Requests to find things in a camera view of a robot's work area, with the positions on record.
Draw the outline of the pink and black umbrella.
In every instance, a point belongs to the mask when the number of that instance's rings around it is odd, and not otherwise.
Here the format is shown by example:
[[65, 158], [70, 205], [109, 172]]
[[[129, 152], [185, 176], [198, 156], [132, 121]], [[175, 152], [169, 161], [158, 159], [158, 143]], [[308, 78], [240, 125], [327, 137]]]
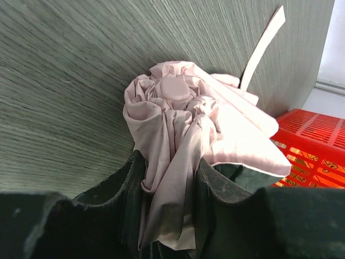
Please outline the pink and black umbrella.
[[159, 63], [125, 89], [123, 117], [134, 148], [148, 163], [138, 247], [159, 241], [173, 250], [196, 246], [192, 189], [202, 160], [243, 167], [275, 183], [291, 164], [272, 142], [277, 121], [247, 91], [268, 45], [285, 23], [276, 9], [243, 76], [209, 74], [189, 61]]

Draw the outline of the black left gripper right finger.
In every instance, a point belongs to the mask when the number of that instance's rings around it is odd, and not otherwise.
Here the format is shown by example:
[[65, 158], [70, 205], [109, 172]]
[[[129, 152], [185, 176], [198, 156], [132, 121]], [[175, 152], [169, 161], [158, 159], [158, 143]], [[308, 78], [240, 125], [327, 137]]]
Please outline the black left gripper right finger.
[[344, 258], [344, 190], [250, 193], [202, 160], [195, 179], [198, 258]]

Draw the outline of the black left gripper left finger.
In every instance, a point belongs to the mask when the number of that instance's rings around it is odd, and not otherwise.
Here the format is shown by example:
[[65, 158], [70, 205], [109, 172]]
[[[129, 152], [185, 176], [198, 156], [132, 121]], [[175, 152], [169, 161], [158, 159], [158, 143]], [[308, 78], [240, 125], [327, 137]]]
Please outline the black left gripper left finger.
[[146, 162], [122, 168], [69, 199], [55, 192], [1, 193], [1, 258], [138, 258]]

